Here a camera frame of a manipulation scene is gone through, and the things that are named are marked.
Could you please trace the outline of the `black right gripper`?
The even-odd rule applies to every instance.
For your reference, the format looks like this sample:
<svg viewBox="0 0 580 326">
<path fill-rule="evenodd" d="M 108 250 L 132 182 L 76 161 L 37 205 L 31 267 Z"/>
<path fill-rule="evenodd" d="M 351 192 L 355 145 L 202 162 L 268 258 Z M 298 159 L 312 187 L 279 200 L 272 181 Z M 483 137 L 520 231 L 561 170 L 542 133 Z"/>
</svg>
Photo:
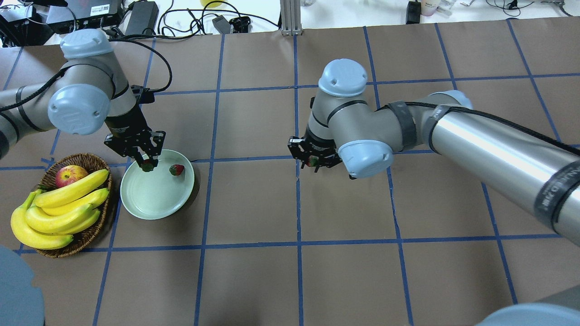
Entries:
<svg viewBox="0 0 580 326">
<path fill-rule="evenodd" d="M 287 147 L 292 157 L 300 162 L 300 169 L 307 167 L 306 162 L 310 155 L 319 158 L 318 166 L 312 167 L 315 170 L 321 167 L 332 168 L 343 162 L 332 139 L 320 138 L 309 129 L 301 138 L 291 136 Z"/>
</svg>

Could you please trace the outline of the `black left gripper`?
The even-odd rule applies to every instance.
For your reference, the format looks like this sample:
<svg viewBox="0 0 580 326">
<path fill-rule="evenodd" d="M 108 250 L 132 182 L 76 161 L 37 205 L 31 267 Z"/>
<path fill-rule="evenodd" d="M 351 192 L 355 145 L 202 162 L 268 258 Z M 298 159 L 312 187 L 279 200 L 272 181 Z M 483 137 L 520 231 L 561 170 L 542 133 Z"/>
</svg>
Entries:
<svg viewBox="0 0 580 326">
<path fill-rule="evenodd" d="M 135 161 L 157 161 L 161 155 L 166 132 L 154 131 L 148 124 L 141 109 L 130 109 L 116 117 L 107 117 L 104 123 L 110 134 L 104 144 L 122 157 Z"/>
</svg>

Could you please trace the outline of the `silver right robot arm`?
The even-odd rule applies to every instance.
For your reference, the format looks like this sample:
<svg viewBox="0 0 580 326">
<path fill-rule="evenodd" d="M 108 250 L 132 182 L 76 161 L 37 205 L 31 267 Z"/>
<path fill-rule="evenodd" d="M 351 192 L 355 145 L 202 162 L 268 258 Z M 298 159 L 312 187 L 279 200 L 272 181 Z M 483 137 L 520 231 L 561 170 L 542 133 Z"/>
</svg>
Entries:
<svg viewBox="0 0 580 326">
<path fill-rule="evenodd" d="M 578 149 L 474 110 L 456 90 L 372 110 L 363 95 L 367 82 L 366 70 L 352 59 L 325 66 L 306 131 L 287 144 L 302 166 L 343 163 L 350 177 L 367 178 L 390 167 L 396 153 L 424 144 L 578 245 Z"/>
</svg>

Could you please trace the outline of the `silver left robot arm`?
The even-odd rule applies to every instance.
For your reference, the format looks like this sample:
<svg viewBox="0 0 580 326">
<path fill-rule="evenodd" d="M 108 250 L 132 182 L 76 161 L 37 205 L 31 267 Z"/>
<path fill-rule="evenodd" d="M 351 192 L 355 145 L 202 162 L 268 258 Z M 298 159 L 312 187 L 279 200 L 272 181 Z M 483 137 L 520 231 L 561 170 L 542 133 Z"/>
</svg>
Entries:
<svg viewBox="0 0 580 326">
<path fill-rule="evenodd" d="M 29 134 L 90 135 L 106 125 L 108 148 L 157 166 L 166 133 L 152 130 L 140 107 L 154 102 L 155 90 L 129 83 L 102 31 L 74 31 L 60 49 L 66 62 L 49 80 L 1 92 L 1 156 Z"/>
</svg>

